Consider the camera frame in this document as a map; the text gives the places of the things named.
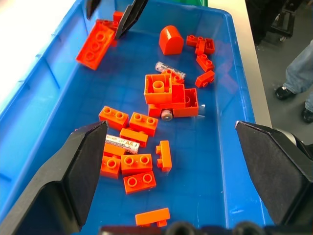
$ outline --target black shoe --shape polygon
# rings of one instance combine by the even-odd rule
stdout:
[[[302,120],[304,120],[306,123],[312,123],[313,122],[313,112],[311,112],[310,110],[304,108],[304,110],[302,110]]]
[[[275,95],[276,95],[277,99],[280,99],[280,100],[288,99],[290,97],[295,96],[294,93],[289,91],[284,86],[277,88],[277,90],[275,91]]]

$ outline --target blue bin wall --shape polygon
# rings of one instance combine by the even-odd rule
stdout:
[[[216,43],[213,61],[220,138],[216,144],[221,151],[227,226],[247,219],[260,225],[270,223],[248,175],[234,129],[237,120],[254,122],[254,117],[231,16],[221,10],[174,3],[162,7],[158,2],[148,2],[132,30],[159,34],[163,27],[172,24],[184,38],[190,34],[201,35],[213,38]],[[129,3],[127,0],[116,0],[114,4],[102,1],[92,20],[87,21],[85,3],[78,0],[1,113],[0,222],[37,169],[62,146],[77,125],[71,122],[71,113],[84,102],[82,94],[87,91],[90,80],[89,70],[78,67],[75,58],[94,20],[112,19],[114,9],[124,10]],[[77,72],[86,73],[86,77],[73,81],[73,74]],[[93,119],[86,115],[82,122]]]

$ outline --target jeans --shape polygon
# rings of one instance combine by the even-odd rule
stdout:
[[[284,87],[294,94],[307,91],[313,84],[313,40],[286,69]],[[313,92],[305,101],[305,108],[313,112]]]

